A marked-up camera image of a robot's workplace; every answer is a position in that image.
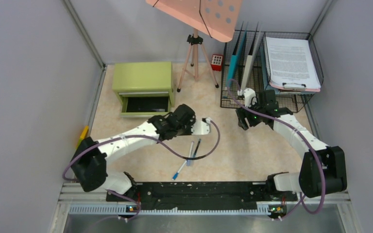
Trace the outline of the teal file folder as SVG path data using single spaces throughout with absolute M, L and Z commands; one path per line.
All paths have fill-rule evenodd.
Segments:
M 226 88 L 231 86 L 231 82 L 232 82 L 231 80 L 235 76 L 237 67 L 240 63 L 240 57 L 241 57 L 241 54 L 242 54 L 242 51 L 243 51 L 243 47 L 246 44 L 247 28 L 245 28 L 245 30 L 243 30 L 243 24 L 244 23 L 241 24 L 241 28 L 239 30 L 237 42 L 235 44 L 233 54 L 232 54 L 231 59 L 230 59 L 230 65 L 229 65 L 228 75 L 227 75 L 227 79 L 226 79 Z

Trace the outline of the pink clipboard with papers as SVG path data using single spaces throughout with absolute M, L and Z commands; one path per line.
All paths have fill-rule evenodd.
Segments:
M 265 37 L 269 84 L 281 90 L 320 92 L 321 83 L 305 39 Z

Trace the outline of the green metal drawer box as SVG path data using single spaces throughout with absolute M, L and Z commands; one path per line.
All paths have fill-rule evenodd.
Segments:
M 172 62 L 115 64 L 112 90 L 121 117 L 165 115 L 175 104 Z

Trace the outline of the blue white marker pen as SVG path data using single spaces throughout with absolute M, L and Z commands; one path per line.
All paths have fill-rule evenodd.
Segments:
M 184 166 L 187 164 L 187 160 L 185 160 L 182 165 L 179 167 L 179 169 L 175 172 L 175 174 L 172 177 L 172 181 L 176 180 L 178 175 L 180 174 L 181 170 L 184 168 Z

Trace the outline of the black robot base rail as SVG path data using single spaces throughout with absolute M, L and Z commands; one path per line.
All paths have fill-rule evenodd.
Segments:
M 126 197 L 142 210 L 256 210 L 262 201 L 297 201 L 291 191 L 271 191 L 264 182 L 143 182 Z

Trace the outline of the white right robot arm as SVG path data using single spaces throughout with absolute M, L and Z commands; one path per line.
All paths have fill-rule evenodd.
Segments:
M 253 89 L 239 90 L 244 106 L 236 109 L 238 125 L 244 130 L 265 123 L 280 134 L 300 155 L 300 172 L 269 175 L 265 193 L 278 200 L 285 191 L 302 192 L 308 198 L 346 190 L 347 176 L 344 151 L 317 139 L 296 119 L 287 107 L 280 107 L 272 90 L 256 93 Z

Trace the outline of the black wire mesh file rack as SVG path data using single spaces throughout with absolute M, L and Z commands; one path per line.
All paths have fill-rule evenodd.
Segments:
M 228 78 L 229 66 L 231 58 L 234 53 L 237 43 L 241 43 L 243 38 L 239 38 L 239 35 L 243 35 L 244 31 L 235 30 L 233 39 L 230 42 L 226 42 L 224 46 L 223 56 L 224 62 L 222 65 L 222 91 L 220 96 L 220 107 L 221 108 L 238 108 L 233 99 L 228 95 L 226 83 Z M 241 57 L 236 66 L 236 73 L 234 79 L 241 83 L 244 79 L 244 69 L 247 60 L 247 54 L 251 53 L 251 44 L 255 37 L 261 37 L 260 45 L 254 59 L 253 68 L 250 72 L 247 88 L 253 89 L 256 93 L 263 90 L 274 90 L 276 99 L 280 107 L 287 107 L 292 112 L 300 112 L 304 106 L 311 100 L 315 94 L 313 91 L 294 91 L 277 89 L 270 84 L 270 64 L 269 56 L 267 52 L 267 41 L 266 37 L 282 38 L 282 39 L 303 39 L 308 41 L 309 48 L 312 55 L 315 70 L 317 72 L 317 79 L 320 84 L 323 84 L 324 76 L 320 59 L 316 50 L 316 46 L 313 40 L 313 36 L 310 33 L 295 33 L 295 32 L 260 32 L 260 31 L 247 31 L 246 34 L 246 45 L 243 46 Z

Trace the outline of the grey white marker pen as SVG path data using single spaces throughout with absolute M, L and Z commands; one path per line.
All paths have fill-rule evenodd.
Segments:
M 190 144 L 190 148 L 189 148 L 189 154 L 188 154 L 188 157 L 191 158 L 192 155 L 193 155 L 193 148 L 194 148 L 194 141 L 191 142 Z M 187 160 L 186 161 L 186 166 L 190 166 L 190 160 Z

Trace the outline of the teal gel pen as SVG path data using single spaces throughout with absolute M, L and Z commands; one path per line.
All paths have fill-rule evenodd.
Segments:
M 193 151 L 192 158 L 195 158 L 197 156 L 197 152 L 198 152 L 198 149 L 200 147 L 201 141 L 202 141 L 202 139 L 199 138 L 198 143 L 197 143 L 197 145 L 195 147 L 195 150 Z

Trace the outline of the grey white file folder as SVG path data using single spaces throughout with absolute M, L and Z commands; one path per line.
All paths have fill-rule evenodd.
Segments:
M 261 35 L 260 35 L 261 31 L 260 30 L 261 30 L 261 27 L 262 27 L 262 23 L 260 21 L 258 21 L 257 25 L 256 25 L 253 40 L 251 42 L 251 47 L 250 47 L 249 53 L 247 54 L 247 58 L 246 58 L 243 78 L 242 78 L 241 85 L 240 85 L 241 90 L 245 90 L 248 87 L 248 81 L 250 79 L 251 72 L 253 70 L 253 66 L 254 66 L 254 62 L 255 62 L 255 58 L 256 58 L 258 48 L 259 48 L 259 45 L 260 45 L 260 39 L 261 39 Z

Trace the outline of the light blue clipboard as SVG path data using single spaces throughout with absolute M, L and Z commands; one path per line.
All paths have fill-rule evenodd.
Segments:
M 277 89 L 275 87 L 272 87 L 269 84 L 266 53 L 265 53 L 263 43 L 261 43 L 261 45 L 260 45 L 259 53 L 260 53 L 260 59 L 261 59 L 261 70 L 262 70 L 262 80 L 263 80 L 263 89 L 264 90 L 273 90 L 276 95 L 314 95 L 315 94 L 315 92 L 281 90 L 281 89 Z

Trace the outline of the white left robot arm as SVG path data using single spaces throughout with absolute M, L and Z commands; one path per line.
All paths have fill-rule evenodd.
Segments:
M 179 135 L 191 135 L 195 122 L 195 112 L 182 104 L 174 112 L 153 116 L 110 138 L 94 140 L 87 137 L 78 145 L 71 159 L 71 169 L 85 192 L 103 188 L 118 193 L 124 200 L 132 200 L 136 196 L 134 179 L 127 172 L 107 171 L 107 165 L 144 146 Z

